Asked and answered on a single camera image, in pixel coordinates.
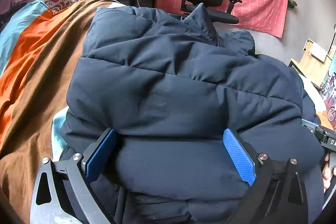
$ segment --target human hand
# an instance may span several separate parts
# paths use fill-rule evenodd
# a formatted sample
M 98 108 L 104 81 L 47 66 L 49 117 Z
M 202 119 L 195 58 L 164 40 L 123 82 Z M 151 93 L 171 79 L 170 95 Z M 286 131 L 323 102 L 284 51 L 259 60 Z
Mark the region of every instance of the human hand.
M 325 156 L 325 161 L 328 161 L 329 160 L 329 154 L 327 154 Z M 336 176 L 336 168 L 334 168 L 333 170 L 333 174 L 334 176 Z M 323 187 L 324 187 L 324 192 L 330 187 L 330 181 L 331 181 L 331 178 L 332 178 L 332 172 L 329 168 L 329 164 L 326 163 L 323 170 L 322 170 L 322 176 L 323 176 Z

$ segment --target bolt head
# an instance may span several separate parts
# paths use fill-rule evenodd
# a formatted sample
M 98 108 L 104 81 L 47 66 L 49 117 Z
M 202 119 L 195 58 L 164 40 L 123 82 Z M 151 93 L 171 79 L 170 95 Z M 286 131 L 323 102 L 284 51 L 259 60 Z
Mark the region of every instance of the bolt head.
M 297 164 L 297 160 L 296 159 L 291 159 L 291 164 Z
M 49 162 L 49 158 L 48 157 L 44 157 L 43 159 L 42 159 L 42 163 L 43 164 L 47 164 Z
M 259 158 L 260 158 L 261 160 L 267 160 L 267 159 L 268 159 L 268 156 L 267 156 L 265 153 L 260 153 L 260 154 L 259 154 Z
M 81 158 L 82 154 L 81 153 L 76 153 L 72 156 L 73 160 L 79 160 Z

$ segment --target colorful poster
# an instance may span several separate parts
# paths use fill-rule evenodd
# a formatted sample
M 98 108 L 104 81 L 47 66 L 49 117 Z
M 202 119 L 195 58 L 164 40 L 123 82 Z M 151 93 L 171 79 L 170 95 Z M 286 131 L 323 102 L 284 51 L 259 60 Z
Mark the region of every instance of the colorful poster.
M 336 55 L 331 62 L 329 70 L 321 84 L 320 95 L 325 103 L 328 113 L 328 120 L 336 130 Z

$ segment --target blue gripper pad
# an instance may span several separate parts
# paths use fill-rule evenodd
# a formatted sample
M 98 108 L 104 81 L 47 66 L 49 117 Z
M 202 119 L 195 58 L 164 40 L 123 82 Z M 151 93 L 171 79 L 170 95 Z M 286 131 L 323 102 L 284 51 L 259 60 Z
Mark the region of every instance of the blue gripper pad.
M 230 129 L 224 130 L 223 143 L 240 175 L 240 178 L 252 186 L 256 178 L 254 162 Z
M 104 170 L 112 151 L 117 143 L 117 132 L 113 129 L 107 134 L 103 142 L 97 148 L 93 156 L 86 164 L 85 181 L 96 181 Z

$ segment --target brown blanket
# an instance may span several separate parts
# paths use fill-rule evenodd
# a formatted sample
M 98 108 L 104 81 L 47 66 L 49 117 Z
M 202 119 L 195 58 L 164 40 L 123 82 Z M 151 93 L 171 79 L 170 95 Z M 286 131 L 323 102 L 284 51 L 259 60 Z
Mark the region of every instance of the brown blanket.
M 60 27 L 27 72 L 0 154 L 1 187 L 25 223 L 41 159 L 51 157 L 53 116 L 67 105 L 68 86 L 96 8 L 111 2 L 79 0 L 65 10 Z

